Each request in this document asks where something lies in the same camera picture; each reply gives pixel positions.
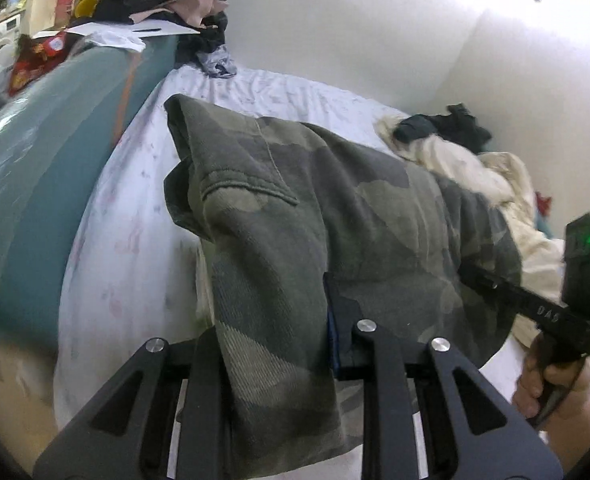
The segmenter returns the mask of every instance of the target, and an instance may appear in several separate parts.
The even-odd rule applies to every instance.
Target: red package
[[[550,214],[550,206],[553,203],[553,199],[550,196],[542,196],[539,191],[535,192],[535,197],[537,198],[537,209],[539,210],[540,215],[544,218],[548,218]]]
[[[32,40],[26,35],[20,36],[17,61],[12,67],[9,95],[14,96],[32,81],[53,70],[67,55],[64,31],[41,40]]]

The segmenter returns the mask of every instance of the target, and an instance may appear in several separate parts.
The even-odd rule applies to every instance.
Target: washing machine door
[[[14,39],[0,39],[0,67],[11,66],[14,61]]]

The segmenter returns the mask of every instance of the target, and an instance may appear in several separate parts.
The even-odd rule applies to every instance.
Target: metal screw
[[[360,319],[357,322],[357,328],[359,328],[362,332],[374,332],[377,328],[377,323],[371,319]]]
[[[436,337],[430,342],[430,346],[432,346],[437,352],[447,352],[450,350],[450,341],[443,337]]]
[[[162,351],[164,346],[166,346],[166,342],[163,339],[159,339],[158,337],[153,337],[152,339],[146,341],[146,350],[152,352],[153,354],[155,352]]]

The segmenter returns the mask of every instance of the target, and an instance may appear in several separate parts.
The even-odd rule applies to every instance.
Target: floor
[[[57,434],[52,391],[38,377],[48,361],[0,342],[0,440],[28,473]]]

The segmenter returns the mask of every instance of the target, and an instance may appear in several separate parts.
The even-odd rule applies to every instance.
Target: white paper
[[[33,34],[32,38],[34,40],[38,40],[39,38],[49,38],[51,36],[56,36],[58,32],[58,30],[40,30]]]
[[[120,32],[125,31],[129,35],[134,34],[138,38],[151,38],[152,36],[176,36],[178,34],[199,34],[199,31],[193,28],[182,27],[176,23],[167,22],[166,20],[143,20],[134,25],[124,23],[85,23],[67,29],[67,32],[88,36],[93,32]]]
[[[146,44],[141,38],[135,36],[132,32],[120,30],[96,30],[94,33],[85,36],[81,41],[93,43],[97,46],[111,46],[113,48],[123,48],[125,50],[134,50],[143,52]]]

